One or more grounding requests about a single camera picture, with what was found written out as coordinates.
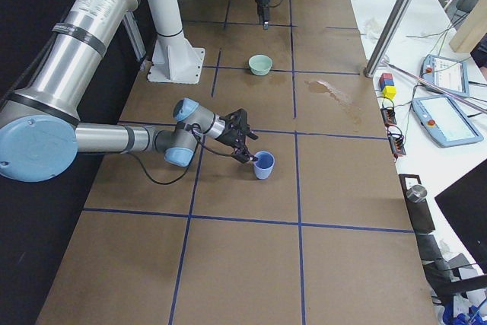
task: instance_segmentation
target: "light blue cup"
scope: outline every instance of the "light blue cup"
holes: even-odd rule
[[[274,155],[268,151],[259,151],[256,153],[258,161],[253,162],[253,172],[259,179],[267,179],[274,168]]]
[[[272,59],[266,55],[255,55],[249,59],[250,71],[254,75],[269,74],[272,67]]]

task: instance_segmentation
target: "light blue joint cap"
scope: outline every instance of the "light blue joint cap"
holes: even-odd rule
[[[54,116],[26,116],[0,129],[0,174],[22,182],[48,180],[78,152],[73,127]]]
[[[191,116],[198,107],[198,102],[195,102],[193,99],[184,98],[177,102],[174,107],[173,117],[177,122],[184,121]]]
[[[169,148],[166,150],[164,160],[178,167],[187,167],[193,158],[193,150],[188,148]]]

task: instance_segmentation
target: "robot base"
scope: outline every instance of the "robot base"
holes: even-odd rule
[[[158,40],[148,80],[157,83],[198,84],[204,59],[205,49],[192,47],[187,39],[177,47],[162,47]]]

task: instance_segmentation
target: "blue tape grid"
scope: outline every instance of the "blue tape grid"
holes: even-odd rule
[[[215,24],[222,24],[223,28],[229,24],[240,24],[240,25],[258,25],[257,23],[241,23],[241,22],[229,22],[228,15],[230,11],[231,0],[228,0],[228,6],[226,10],[225,19],[223,22],[217,21],[185,21],[185,22],[195,22],[195,23],[215,23]],[[289,24],[271,24],[273,27],[289,27],[290,30],[290,41],[291,41],[291,70],[279,70],[273,69],[272,72],[289,72],[292,73],[292,89],[293,89],[293,111],[294,111],[294,118],[297,116],[297,102],[296,102],[296,87],[295,87],[295,75],[297,73],[311,73],[311,74],[337,74],[337,75],[360,75],[356,72],[321,72],[321,71],[303,71],[303,70],[296,70],[294,67],[294,37],[293,37],[293,28],[296,27],[293,25],[292,22],[292,0],[289,0]],[[348,27],[327,27],[328,29],[350,29],[355,30],[356,28],[348,28]],[[236,70],[246,70],[245,68],[237,68],[237,67],[223,67],[220,66],[220,59],[221,59],[221,49],[218,52],[218,59],[216,66],[204,66],[207,69],[215,69],[215,76],[213,79],[212,84],[212,97],[215,95],[217,77],[218,77],[218,70],[219,69],[236,69]],[[155,126],[174,126],[172,123],[144,123],[140,121],[120,121],[121,123],[134,123],[134,124],[142,124],[142,125],[155,125]],[[306,325],[306,298],[305,298],[305,287],[304,287],[304,253],[303,253],[303,227],[310,227],[310,228],[331,228],[331,229],[340,229],[340,230],[355,230],[355,231],[379,231],[379,232],[390,232],[390,233],[402,233],[402,234],[414,234],[412,230],[403,230],[403,229],[395,229],[395,228],[374,228],[374,227],[364,227],[364,226],[351,226],[351,225],[328,225],[328,224],[320,224],[320,223],[313,223],[313,222],[302,222],[301,216],[301,184],[300,184],[300,174],[299,174],[299,152],[298,152],[298,139],[300,135],[312,135],[312,136],[327,136],[327,137],[336,137],[336,138],[345,138],[345,139],[374,139],[374,140],[387,140],[385,137],[373,137],[373,136],[362,136],[362,135],[338,135],[338,134],[329,134],[329,133],[319,133],[319,132],[299,132],[299,131],[279,131],[279,130],[266,130],[266,129],[255,129],[255,132],[263,132],[263,133],[277,133],[277,134],[288,134],[294,136],[294,149],[295,149],[295,160],[296,160],[296,195],[297,195],[297,210],[298,210],[298,221],[275,221],[275,220],[262,220],[257,218],[232,218],[232,217],[221,217],[221,216],[207,216],[207,215],[193,215],[193,207],[195,203],[195,195],[196,189],[198,186],[199,174],[201,171],[201,163],[202,163],[202,156],[204,150],[201,149],[199,153],[199,160],[198,160],[198,167],[196,169],[196,176],[195,182],[193,185],[193,193],[191,197],[191,203],[189,206],[189,212],[187,215],[185,214],[177,214],[177,213],[165,213],[165,212],[145,212],[145,211],[135,211],[135,210],[123,210],[123,209],[103,209],[103,208],[85,208],[84,211],[86,212],[106,212],[106,213],[119,213],[119,214],[129,214],[129,215],[153,215],[153,216],[163,216],[163,217],[174,217],[174,218],[185,218],[186,219],[186,230],[184,233],[183,239],[183,247],[180,254],[180,261],[177,270],[177,277],[176,277],[176,284],[174,286],[173,292],[173,300],[170,309],[170,317],[168,324],[172,325],[174,320],[174,312],[177,305],[177,296],[180,287],[180,280],[183,273],[183,264],[184,264],[184,257],[186,254],[186,245],[189,236],[189,230],[191,226],[191,221],[193,219],[197,220],[210,220],[210,221],[232,221],[232,222],[247,222],[247,223],[255,223],[255,224],[264,224],[264,225],[287,225],[287,226],[296,226],[298,229],[298,243],[299,243],[299,266],[300,266],[300,285],[301,285],[301,322],[302,325]]]

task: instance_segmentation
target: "black wall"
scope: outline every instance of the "black wall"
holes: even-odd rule
[[[72,0],[0,0],[0,95],[29,65]],[[146,45],[154,28],[136,12]],[[78,108],[81,120],[115,123],[138,71],[121,27]],[[56,275],[101,157],[78,156],[59,177],[21,183],[0,177],[0,323],[34,324]]]

